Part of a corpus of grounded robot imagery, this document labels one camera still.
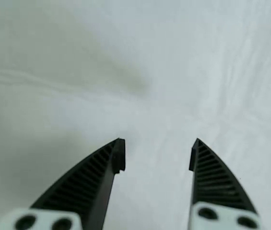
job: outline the white bedsheet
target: white bedsheet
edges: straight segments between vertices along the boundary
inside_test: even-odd
[[[0,0],[0,217],[117,137],[104,230],[186,230],[197,137],[271,229],[271,0]]]

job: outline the white surface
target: white surface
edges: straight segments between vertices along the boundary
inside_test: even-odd
[[[30,230],[51,230],[52,226],[61,219],[71,221],[70,230],[83,230],[81,219],[76,213],[28,208],[14,209],[2,217],[0,230],[15,230],[17,221],[28,215],[36,218]]]
[[[212,209],[218,218],[207,219],[199,216],[198,212],[202,208]],[[237,220],[240,217],[251,219],[256,223],[257,230],[262,229],[260,218],[253,212],[215,205],[207,202],[197,202],[195,205],[193,205],[190,211],[190,216],[192,218],[189,223],[188,230],[250,230],[251,228],[238,224]]]
[[[0,217],[126,139],[105,230],[185,230],[197,137],[271,229],[271,0],[0,0]]]

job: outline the screw hole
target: screw hole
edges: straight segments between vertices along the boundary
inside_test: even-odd
[[[198,211],[198,215],[206,219],[218,219],[216,212],[208,207],[203,207]]]
[[[70,219],[67,218],[62,218],[57,220],[53,225],[52,225],[52,230],[69,230],[71,229],[72,222]]]
[[[36,221],[36,217],[33,215],[27,215],[21,217],[15,224],[16,230],[27,230],[31,228]]]
[[[251,229],[256,229],[258,227],[255,221],[253,221],[252,219],[248,217],[239,217],[237,219],[237,222],[239,225],[242,225]]]

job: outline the mounting hole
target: mounting hole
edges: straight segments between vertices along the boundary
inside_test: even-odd
[[[206,219],[218,219],[216,212],[214,212],[212,209],[208,207],[203,207],[199,209],[198,215]]]
[[[52,230],[69,230],[71,229],[72,222],[70,219],[67,218],[62,218],[57,220],[53,225],[52,225]]]
[[[36,221],[36,217],[33,215],[27,215],[21,217],[15,224],[16,230],[27,230],[31,228]]]
[[[253,221],[251,218],[249,217],[239,217],[237,219],[237,222],[239,225],[251,228],[251,229],[256,229],[258,226],[255,223],[255,221]]]

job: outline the white fabric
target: white fabric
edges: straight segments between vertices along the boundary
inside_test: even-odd
[[[0,0],[0,217],[121,137],[104,230],[185,230],[197,137],[271,229],[271,0]]]

